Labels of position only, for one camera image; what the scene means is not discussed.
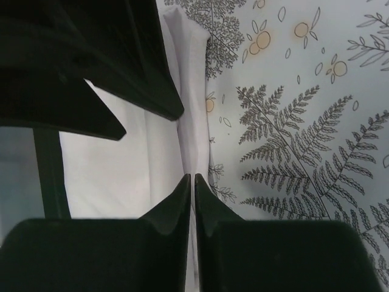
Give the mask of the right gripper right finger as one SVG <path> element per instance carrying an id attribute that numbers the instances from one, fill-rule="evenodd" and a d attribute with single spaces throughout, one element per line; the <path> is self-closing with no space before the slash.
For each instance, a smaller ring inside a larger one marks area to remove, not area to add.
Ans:
<path id="1" fill-rule="evenodd" d="M 249 221 L 194 179 L 201 291 L 380 291 L 358 234 L 339 221 Z"/>

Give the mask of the white t shirt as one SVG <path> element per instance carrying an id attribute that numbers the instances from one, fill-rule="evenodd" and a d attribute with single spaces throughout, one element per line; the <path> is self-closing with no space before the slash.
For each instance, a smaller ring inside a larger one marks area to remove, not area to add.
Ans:
<path id="1" fill-rule="evenodd" d="M 72 219 L 138 219 L 185 174 L 208 172 L 205 51 L 210 35 L 178 5 L 162 7 L 160 23 L 184 114 L 171 122 L 96 89 L 127 133 L 117 142 L 60 133 Z"/>

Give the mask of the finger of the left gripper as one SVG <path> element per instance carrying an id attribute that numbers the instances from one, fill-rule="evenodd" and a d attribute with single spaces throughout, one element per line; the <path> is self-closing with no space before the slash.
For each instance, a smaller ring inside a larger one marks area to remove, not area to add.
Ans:
<path id="1" fill-rule="evenodd" d="M 184 106 L 170 74 L 155 1 L 43 1 L 55 28 L 103 53 L 119 79 L 94 84 L 168 120 Z"/>
<path id="2" fill-rule="evenodd" d="M 70 35 L 1 18 L 1 125 L 119 141 L 124 126 L 84 77 L 95 52 Z"/>

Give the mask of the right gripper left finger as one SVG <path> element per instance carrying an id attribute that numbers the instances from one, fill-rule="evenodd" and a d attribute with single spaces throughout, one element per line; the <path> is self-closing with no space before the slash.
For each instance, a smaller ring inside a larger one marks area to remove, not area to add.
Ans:
<path id="1" fill-rule="evenodd" d="M 191 177 L 138 219 L 28 219 L 1 246 L 2 291 L 184 291 Z"/>

